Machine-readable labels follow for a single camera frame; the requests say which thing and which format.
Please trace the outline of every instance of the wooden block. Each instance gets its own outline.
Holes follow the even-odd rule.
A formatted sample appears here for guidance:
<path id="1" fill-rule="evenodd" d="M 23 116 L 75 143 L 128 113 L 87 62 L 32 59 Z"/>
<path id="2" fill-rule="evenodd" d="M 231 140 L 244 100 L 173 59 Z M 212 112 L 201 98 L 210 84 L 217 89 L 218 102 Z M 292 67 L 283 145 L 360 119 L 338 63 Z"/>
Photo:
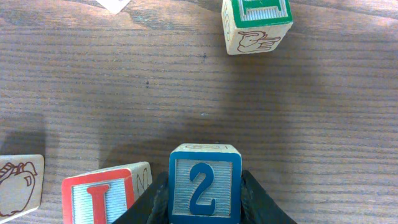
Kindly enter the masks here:
<path id="1" fill-rule="evenodd" d="M 293 24 L 288 0 L 223 0 L 221 15 L 230 55 L 272 51 Z"/>
<path id="2" fill-rule="evenodd" d="M 151 183 L 148 162 L 66 178 L 62 182 L 63 222 L 112 223 L 133 205 Z"/>
<path id="3" fill-rule="evenodd" d="M 0 223 L 40 206 L 43 175 L 42 155 L 0 156 Z"/>
<path id="4" fill-rule="evenodd" d="M 170 155 L 169 220 L 239 223 L 242 157 L 231 145 L 182 144 Z"/>

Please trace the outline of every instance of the green-bordered block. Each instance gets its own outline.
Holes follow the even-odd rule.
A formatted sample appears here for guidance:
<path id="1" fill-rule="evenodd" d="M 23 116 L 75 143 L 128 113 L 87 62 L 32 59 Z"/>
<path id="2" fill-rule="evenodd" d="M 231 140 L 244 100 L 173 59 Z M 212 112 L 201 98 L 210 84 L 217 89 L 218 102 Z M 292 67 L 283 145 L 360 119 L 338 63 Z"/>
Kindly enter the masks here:
<path id="1" fill-rule="evenodd" d="M 288 0 L 223 0 L 227 53 L 274 50 L 293 24 Z"/>

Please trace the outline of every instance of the apple carving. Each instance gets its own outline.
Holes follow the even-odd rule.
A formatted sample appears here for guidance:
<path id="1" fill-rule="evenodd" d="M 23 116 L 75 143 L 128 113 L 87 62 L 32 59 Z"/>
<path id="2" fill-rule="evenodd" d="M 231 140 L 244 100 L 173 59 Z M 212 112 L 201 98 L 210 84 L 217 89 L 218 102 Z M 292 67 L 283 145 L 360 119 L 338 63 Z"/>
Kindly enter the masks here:
<path id="1" fill-rule="evenodd" d="M 0 217 L 13 216 L 26 208 L 35 187 L 36 175 L 31 162 L 20 162 L 17 166 L 8 162 L 0 169 L 0 194 L 13 202 L 0 202 Z"/>

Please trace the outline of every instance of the red-bordered block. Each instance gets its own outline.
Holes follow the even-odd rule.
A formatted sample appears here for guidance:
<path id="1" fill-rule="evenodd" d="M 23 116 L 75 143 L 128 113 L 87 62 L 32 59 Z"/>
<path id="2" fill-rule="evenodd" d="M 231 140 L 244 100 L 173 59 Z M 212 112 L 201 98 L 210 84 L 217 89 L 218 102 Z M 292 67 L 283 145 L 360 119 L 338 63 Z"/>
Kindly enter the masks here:
<path id="1" fill-rule="evenodd" d="M 152 183 L 148 162 L 96 170 L 62 182 L 64 224 L 107 224 Z"/>

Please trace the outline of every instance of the wood grain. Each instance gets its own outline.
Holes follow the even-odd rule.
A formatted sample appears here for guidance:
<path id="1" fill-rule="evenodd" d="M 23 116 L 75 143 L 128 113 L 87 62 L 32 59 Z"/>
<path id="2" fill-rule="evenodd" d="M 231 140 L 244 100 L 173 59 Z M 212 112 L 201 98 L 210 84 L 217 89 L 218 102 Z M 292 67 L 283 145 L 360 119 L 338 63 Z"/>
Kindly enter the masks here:
<path id="1" fill-rule="evenodd" d="M 221 1 L 0 1 L 0 153 L 45 154 L 42 206 L 61 183 L 226 143 L 299 223 L 397 223 L 398 2 L 291 1 L 269 54 L 230 57 Z"/>

